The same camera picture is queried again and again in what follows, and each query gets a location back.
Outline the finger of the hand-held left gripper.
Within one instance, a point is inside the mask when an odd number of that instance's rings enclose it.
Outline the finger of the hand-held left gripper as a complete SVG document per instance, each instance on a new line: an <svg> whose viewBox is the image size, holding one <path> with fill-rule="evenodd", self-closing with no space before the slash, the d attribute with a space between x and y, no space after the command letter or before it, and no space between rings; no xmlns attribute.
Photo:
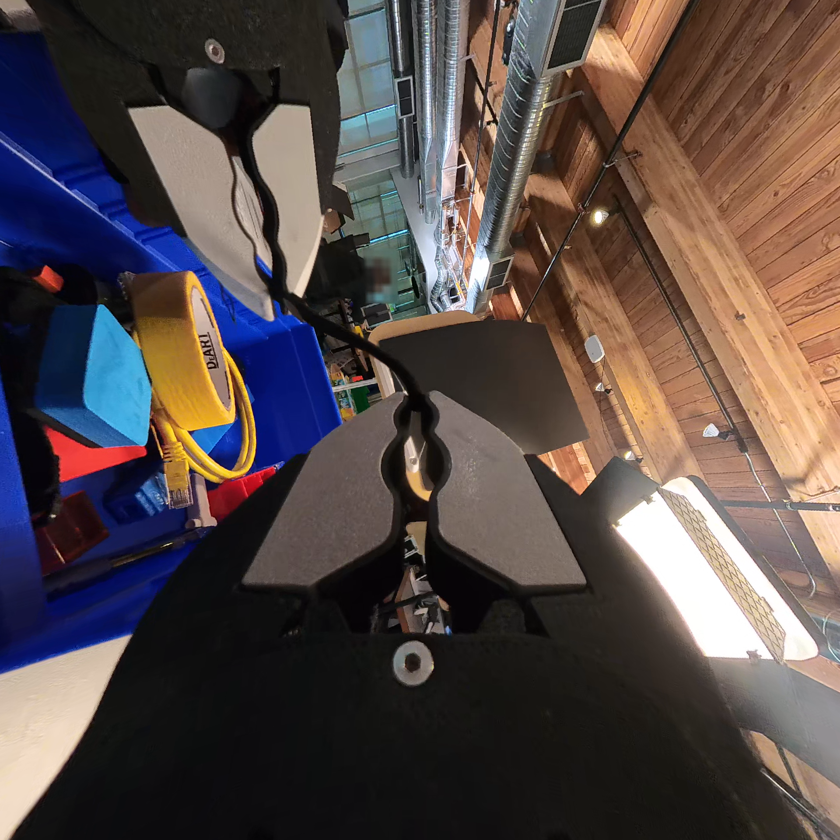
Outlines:
<svg viewBox="0 0 840 840"><path fill-rule="evenodd" d="M249 152L273 279L280 291L303 298L323 221L310 108L273 106L249 135Z"/></svg>
<svg viewBox="0 0 840 840"><path fill-rule="evenodd" d="M276 318L256 244L235 212L235 168L222 140L172 107L129 116L175 210L182 237L222 286L262 319Z"/></svg>

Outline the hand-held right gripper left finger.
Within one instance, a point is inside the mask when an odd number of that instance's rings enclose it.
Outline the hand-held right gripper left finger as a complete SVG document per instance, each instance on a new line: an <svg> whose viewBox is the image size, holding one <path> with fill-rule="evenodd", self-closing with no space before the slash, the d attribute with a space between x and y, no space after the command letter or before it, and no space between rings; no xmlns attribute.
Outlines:
<svg viewBox="0 0 840 840"><path fill-rule="evenodd" d="M242 580L370 617L403 576L403 395L332 431L305 458Z"/></svg>

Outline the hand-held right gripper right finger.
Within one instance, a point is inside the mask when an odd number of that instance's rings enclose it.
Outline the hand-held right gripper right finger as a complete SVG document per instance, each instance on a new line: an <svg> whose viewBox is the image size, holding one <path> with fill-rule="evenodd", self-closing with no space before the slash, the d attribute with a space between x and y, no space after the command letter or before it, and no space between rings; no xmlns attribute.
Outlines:
<svg viewBox="0 0 840 840"><path fill-rule="evenodd" d="M441 472L429 500L426 562L453 616L583 592L585 573L522 449L444 393L428 399L427 440Z"/></svg>

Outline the red studded block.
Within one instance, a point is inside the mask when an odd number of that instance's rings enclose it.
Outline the red studded block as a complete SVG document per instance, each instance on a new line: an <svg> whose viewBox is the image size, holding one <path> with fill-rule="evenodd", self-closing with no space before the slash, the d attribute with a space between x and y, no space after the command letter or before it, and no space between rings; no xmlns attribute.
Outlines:
<svg viewBox="0 0 840 840"><path fill-rule="evenodd" d="M273 465L260 471L231 479L207 492L207 501L212 518L217 522L226 519L259 488L269 481L283 464Z"/></svg>

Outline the black panel beige edge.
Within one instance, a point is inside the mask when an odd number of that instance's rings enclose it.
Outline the black panel beige edge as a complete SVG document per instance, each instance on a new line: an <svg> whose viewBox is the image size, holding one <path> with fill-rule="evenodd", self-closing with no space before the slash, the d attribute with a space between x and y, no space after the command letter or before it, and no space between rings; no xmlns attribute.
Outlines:
<svg viewBox="0 0 840 840"><path fill-rule="evenodd" d="M542 324L453 310L383 323L370 340L426 392L441 392L484 418L528 455L590 437Z"/></svg>

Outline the blue plastic bin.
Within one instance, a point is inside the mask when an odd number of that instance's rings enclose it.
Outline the blue plastic bin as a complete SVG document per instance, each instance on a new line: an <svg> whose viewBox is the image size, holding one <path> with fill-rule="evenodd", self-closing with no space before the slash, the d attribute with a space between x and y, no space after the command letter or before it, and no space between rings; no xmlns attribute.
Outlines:
<svg viewBox="0 0 840 840"><path fill-rule="evenodd" d="M114 282L124 271L190 270L254 396L254 471L307 453L340 425L314 331L266 322L227 293L167 227L130 215L60 84L39 34L2 35L2 266L76 265ZM2 394L2 672L130 634L190 541L68 594L45 593L35 532Z"/></svg>

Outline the yellow tape roll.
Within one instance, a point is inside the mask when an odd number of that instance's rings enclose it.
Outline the yellow tape roll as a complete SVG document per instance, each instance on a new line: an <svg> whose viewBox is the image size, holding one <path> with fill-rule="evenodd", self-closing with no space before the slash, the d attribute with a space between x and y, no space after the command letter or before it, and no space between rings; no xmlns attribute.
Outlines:
<svg viewBox="0 0 840 840"><path fill-rule="evenodd" d="M191 271L135 275L129 301L158 402L192 432L235 420L232 375L205 290Z"/></svg>

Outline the dark pen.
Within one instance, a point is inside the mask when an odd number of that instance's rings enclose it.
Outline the dark pen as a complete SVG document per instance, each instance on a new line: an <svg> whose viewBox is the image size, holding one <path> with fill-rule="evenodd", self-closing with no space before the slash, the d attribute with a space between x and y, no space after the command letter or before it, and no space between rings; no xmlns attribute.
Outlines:
<svg viewBox="0 0 840 840"><path fill-rule="evenodd" d="M172 535L161 542L145 546L129 553L91 560L79 566L72 565L64 570L48 574L43 579L43 586L45 591L48 594L51 594L69 590L74 587L89 585L101 578L108 577L112 572L122 568L123 566L147 560L161 553L183 549L184 547L207 536L207 534L212 530L213 528L206 527L184 531L182 533Z"/></svg>

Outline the blue foam block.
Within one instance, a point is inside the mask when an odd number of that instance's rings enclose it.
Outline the blue foam block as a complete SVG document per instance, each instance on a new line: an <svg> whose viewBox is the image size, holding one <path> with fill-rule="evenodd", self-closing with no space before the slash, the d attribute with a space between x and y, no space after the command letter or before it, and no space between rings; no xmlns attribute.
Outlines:
<svg viewBox="0 0 840 840"><path fill-rule="evenodd" d="M151 381L139 346L103 305L52 311L31 412L93 448L145 446Z"/></svg>

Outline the flat red block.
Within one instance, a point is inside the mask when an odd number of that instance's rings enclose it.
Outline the flat red block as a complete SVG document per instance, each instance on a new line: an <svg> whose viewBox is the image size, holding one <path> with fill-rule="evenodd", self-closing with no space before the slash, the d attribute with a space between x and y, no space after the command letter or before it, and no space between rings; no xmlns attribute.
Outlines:
<svg viewBox="0 0 840 840"><path fill-rule="evenodd" d="M147 455L143 446L96 448L78 443L56 430L44 426L44 432L59 462L59 482L121 466Z"/></svg>

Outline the translucent red block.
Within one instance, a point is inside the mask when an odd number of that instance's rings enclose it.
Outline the translucent red block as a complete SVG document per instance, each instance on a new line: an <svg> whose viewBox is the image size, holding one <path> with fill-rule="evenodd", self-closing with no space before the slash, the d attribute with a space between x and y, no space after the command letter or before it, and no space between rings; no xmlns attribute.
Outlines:
<svg viewBox="0 0 840 840"><path fill-rule="evenodd" d="M61 500L56 517L35 530L42 576L57 573L103 543L109 530L88 493L75 492Z"/></svg>

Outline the light stand pole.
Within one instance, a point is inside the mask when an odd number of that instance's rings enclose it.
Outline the light stand pole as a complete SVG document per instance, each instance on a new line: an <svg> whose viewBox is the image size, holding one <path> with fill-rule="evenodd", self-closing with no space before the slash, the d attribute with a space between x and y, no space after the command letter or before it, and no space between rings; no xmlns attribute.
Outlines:
<svg viewBox="0 0 840 840"><path fill-rule="evenodd" d="M839 513L837 502L796 500L719 500L725 508Z"/></svg>

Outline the metal air duct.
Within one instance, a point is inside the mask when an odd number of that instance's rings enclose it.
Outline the metal air duct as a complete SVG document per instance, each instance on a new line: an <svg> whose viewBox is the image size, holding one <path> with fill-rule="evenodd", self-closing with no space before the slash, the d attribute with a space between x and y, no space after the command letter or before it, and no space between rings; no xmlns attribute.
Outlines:
<svg viewBox="0 0 840 840"><path fill-rule="evenodd" d="M498 112L485 201L470 268L465 310L480 315L513 260L511 237L545 121L558 98L555 79L581 66L606 1L527 1L518 6Z"/></svg>

